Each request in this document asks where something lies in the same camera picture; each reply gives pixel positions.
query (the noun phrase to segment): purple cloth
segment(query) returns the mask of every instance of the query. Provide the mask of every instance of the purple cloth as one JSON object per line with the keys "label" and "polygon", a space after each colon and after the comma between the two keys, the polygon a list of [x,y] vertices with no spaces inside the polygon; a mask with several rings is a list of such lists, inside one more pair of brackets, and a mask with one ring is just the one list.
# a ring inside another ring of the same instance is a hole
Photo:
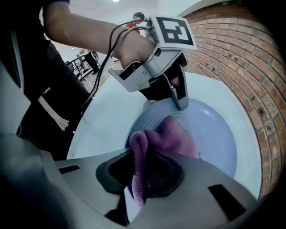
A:
{"label": "purple cloth", "polygon": [[134,152],[134,175],[132,192],[135,202],[143,207],[143,194],[148,186],[145,180],[146,154],[148,147],[158,151],[178,153],[199,158],[198,150],[192,136],[177,122],[173,116],[166,117],[156,131],[140,130],[130,137],[130,146]]}

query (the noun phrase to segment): black cable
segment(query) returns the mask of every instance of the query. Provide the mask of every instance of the black cable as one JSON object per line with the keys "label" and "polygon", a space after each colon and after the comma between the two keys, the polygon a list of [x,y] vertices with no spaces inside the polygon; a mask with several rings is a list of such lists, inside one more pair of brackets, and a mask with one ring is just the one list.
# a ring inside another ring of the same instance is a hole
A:
{"label": "black cable", "polygon": [[118,29],[118,28],[121,27],[122,25],[126,25],[126,24],[129,24],[129,23],[137,22],[137,21],[146,21],[146,22],[149,22],[148,20],[134,20],[134,21],[129,21],[129,22],[125,22],[125,23],[122,23],[122,24],[116,26],[116,27],[111,31],[111,34],[110,34],[110,37],[109,37],[109,48],[108,48],[107,56],[106,56],[106,58],[104,59],[104,61],[102,62],[101,68],[100,68],[99,71],[98,71],[97,79],[96,79],[96,81],[95,81],[95,83],[94,83],[94,86],[93,86],[93,89],[92,89],[92,91],[91,91],[91,93],[90,93],[90,96],[88,97],[87,101],[86,101],[86,102],[83,104],[83,106],[82,106],[81,115],[84,114],[84,112],[85,112],[85,110],[86,110],[86,105],[92,100],[93,96],[95,95],[95,93],[96,93],[97,90],[98,90],[99,83],[100,83],[100,78],[101,78],[103,69],[104,69],[104,67],[105,67],[105,65],[106,65],[106,63],[107,63],[107,61],[109,60],[112,51],[113,51],[114,48],[116,47],[116,45],[117,45],[117,43],[118,43],[118,41],[119,41],[120,36],[121,36],[124,32],[126,32],[127,30],[129,30],[129,29],[124,29],[123,31],[121,31],[121,32],[119,33],[119,35],[118,35],[118,37],[117,37],[117,39],[116,39],[114,45],[111,47],[113,33],[115,32],[116,29]]}
{"label": "black cable", "polygon": [[[101,65],[101,68],[100,68],[99,71],[98,71],[97,79],[96,79],[95,84],[94,84],[94,86],[93,86],[92,92],[91,92],[89,98],[87,99],[87,101],[84,103],[84,105],[83,105],[83,107],[82,107],[81,115],[83,115],[83,113],[85,112],[85,110],[86,110],[86,109],[85,109],[86,105],[92,100],[93,96],[94,96],[95,93],[98,91],[98,87],[99,87],[101,75],[102,75],[102,72],[103,72],[103,68],[104,68],[104,66],[106,65],[107,61],[109,60],[112,51],[113,51],[114,48],[116,47],[116,45],[117,45],[117,43],[118,43],[118,41],[119,41],[119,39],[120,39],[120,36],[121,36],[124,32],[126,32],[127,30],[130,30],[130,29],[131,29],[131,28],[124,29],[123,31],[121,31],[121,32],[119,33],[119,35],[118,35],[118,37],[117,37],[117,39],[116,39],[114,45],[112,46],[111,49],[109,49],[109,52],[108,52],[106,58],[104,59],[102,65]],[[142,27],[142,28],[137,28],[137,29],[139,29],[139,30],[145,30],[146,28],[145,28],[145,27]]]}

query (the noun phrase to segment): floor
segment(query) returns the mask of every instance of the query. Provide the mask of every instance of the floor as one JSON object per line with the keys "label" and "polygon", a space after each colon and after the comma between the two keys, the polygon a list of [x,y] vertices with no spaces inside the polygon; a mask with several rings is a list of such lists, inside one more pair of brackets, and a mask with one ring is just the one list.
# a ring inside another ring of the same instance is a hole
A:
{"label": "floor", "polygon": [[[107,63],[106,66],[104,67],[103,73],[101,75],[101,80],[99,82],[99,88],[102,87],[102,85],[106,82],[106,80],[110,77],[110,73],[108,72],[108,69],[110,68],[115,68],[115,69],[122,69],[121,64],[119,61],[113,62],[112,59],[110,59]],[[87,89],[88,92],[91,92],[93,89],[93,86],[95,84],[95,80],[97,78],[97,74],[93,75],[92,71],[84,78],[82,83],[84,84],[84,87]]]}

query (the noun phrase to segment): hand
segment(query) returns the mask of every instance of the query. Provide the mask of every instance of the hand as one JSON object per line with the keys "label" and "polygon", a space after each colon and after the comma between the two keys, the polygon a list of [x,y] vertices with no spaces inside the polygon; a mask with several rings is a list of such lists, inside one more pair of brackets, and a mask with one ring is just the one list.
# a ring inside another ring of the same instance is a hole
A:
{"label": "hand", "polygon": [[[152,52],[154,51],[155,44],[148,40],[147,38],[139,35],[136,41],[132,41],[130,43],[123,41],[123,44],[120,48],[121,54],[118,58],[121,62],[123,68],[127,67],[133,61],[140,61],[143,62],[147,60]],[[175,79],[171,80],[171,84],[173,86],[178,86],[180,84],[179,78],[176,77]]]}

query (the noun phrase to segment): brick wall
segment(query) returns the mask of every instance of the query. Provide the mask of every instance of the brick wall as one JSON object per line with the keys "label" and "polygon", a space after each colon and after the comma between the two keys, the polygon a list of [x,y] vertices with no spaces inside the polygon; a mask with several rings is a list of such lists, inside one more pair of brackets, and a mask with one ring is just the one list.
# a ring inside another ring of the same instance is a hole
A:
{"label": "brick wall", "polygon": [[198,48],[185,52],[185,70],[223,81],[243,104],[261,149],[263,197],[286,163],[283,58],[267,28],[237,3],[206,7],[186,18]]}

